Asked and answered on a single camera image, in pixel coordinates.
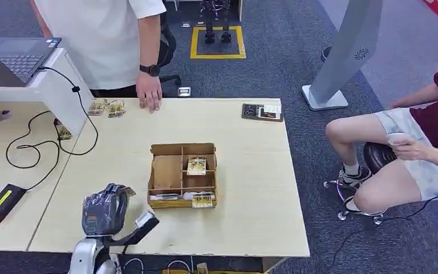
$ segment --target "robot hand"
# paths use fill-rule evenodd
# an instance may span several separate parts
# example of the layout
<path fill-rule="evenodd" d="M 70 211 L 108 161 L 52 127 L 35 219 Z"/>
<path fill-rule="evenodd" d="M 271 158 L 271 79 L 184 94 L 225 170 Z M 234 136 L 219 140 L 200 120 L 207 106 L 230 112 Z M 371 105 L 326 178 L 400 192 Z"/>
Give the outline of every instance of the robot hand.
<path fill-rule="evenodd" d="M 68 274 L 115 274 L 117 265 L 110 258 L 111 246 L 139 243 L 159 220 L 149 209 L 135 220 L 135 229 L 119 240 L 113 235 L 123 228 L 129 197 L 135 192 L 123 185 L 109 184 L 83 202 L 82 227 L 87 235 L 77 243 Z"/>

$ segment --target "black wristwatch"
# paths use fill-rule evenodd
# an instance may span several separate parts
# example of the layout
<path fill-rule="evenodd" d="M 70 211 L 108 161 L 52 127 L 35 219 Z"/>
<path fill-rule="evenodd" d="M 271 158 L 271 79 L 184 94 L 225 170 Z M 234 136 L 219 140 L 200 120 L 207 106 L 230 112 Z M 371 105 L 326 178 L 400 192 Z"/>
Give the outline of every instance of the black wristwatch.
<path fill-rule="evenodd" d="M 146 72 L 146 73 L 150 74 L 150 76 L 152 76 L 152 77 L 157 77 L 157 76 L 159 76 L 159 73 L 160 73 L 160 67 L 157 65 L 151 65 L 149 67 L 145 67 L 145 66 L 140 65 L 140 71 Z"/>

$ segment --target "laptop keyboard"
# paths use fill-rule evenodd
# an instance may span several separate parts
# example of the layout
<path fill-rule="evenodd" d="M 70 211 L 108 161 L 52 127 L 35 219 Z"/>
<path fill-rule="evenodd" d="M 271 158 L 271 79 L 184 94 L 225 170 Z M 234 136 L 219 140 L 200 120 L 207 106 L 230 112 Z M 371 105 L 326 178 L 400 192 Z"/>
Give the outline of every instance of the laptop keyboard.
<path fill-rule="evenodd" d="M 6 65 L 15 75 L 26 76 L 33 67 L 41 60 L 43 55 L 7 55 L 0 57 L 0 61 Z"/>

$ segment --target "sock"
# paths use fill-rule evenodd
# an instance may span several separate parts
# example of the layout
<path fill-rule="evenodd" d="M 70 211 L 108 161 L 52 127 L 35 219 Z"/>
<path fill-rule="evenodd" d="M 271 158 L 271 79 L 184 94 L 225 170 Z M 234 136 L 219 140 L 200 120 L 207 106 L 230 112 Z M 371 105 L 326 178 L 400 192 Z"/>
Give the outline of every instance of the sock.
<path fill-rule="evenodd" d="M 355 204 L 355 202 L 354 202 L 353 199 L 351 199 L 350 201 L 348 201 L 348 203 L 345 205 L 345 207 L 346 207 L 348 210 L 352 210 L 352 211 L 360 211 L 360 210 L 358 209 L 358 207 L 356 207 L 356 204 Z"/>
<path fill-rule="evenodd" d="M 358 162 L 354 165 L 354 166 L 347 166 L 346 164 L 343 164 L 344 168 L 345 168 L 345 173 L 347 175 L 351 175 L 351 176 L 357 176 L 358 175 Z"/>

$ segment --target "white t-shirt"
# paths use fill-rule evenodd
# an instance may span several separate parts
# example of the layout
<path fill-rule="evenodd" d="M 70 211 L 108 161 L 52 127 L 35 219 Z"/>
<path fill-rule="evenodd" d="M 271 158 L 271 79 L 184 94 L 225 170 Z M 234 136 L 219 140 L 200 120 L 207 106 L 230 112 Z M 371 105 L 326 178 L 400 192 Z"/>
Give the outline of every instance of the white t-shirt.
<path fill-rule="evenodd" d="M 51 33 L 63 38 L 90 89 L 135 84 L 139 71 L 137 19 L 165 12 L 162 0 L 35 0 Z"/>

